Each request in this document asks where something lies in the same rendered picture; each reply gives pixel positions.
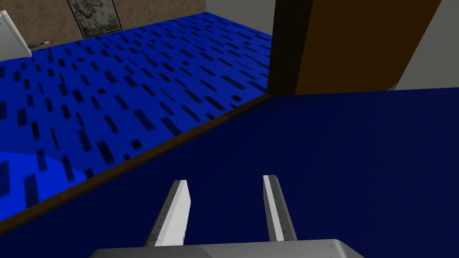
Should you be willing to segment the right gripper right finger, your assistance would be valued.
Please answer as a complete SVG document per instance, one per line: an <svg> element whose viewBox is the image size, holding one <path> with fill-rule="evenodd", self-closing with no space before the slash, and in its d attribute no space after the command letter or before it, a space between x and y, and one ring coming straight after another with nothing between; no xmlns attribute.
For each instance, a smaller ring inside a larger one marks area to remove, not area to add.
<svg viewBox="0 0 459 258"><path fill-rule="evenodd" d="M263 198L270 241L296 241L297 235L275 175L263 176Z"/></svg>

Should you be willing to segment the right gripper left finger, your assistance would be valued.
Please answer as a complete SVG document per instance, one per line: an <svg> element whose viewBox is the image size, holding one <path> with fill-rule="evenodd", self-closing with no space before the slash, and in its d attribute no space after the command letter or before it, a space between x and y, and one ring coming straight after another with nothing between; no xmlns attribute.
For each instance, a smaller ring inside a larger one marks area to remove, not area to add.
<svg viewBox="0 0 459 258"><path fill-rule="evenodd" d="M145 246L183 245L190 207L191 198L187 181L174 181L145 242Z"/></svg>

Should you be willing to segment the dark framed wall picture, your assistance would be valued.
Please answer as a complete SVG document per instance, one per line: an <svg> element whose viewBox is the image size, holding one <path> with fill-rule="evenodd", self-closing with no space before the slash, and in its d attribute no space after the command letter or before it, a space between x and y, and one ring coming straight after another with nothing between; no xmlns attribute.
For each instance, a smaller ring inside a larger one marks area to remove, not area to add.
<svg viewBox="0 0 459 258"><path fill-rule="evenodd" d="M113 0L67 0L84 39L122 31Z"/></svg>

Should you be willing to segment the white door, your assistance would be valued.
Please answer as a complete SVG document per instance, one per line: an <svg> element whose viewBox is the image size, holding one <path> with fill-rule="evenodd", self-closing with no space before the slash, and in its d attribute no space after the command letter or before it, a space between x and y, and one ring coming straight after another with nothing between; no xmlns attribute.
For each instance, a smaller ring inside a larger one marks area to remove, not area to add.
<svg viewBox="0 0 459 258"><path fill-rule="evenodd" d="M5 10L0 11L0 61L32 57L30 49Z"/></svg>

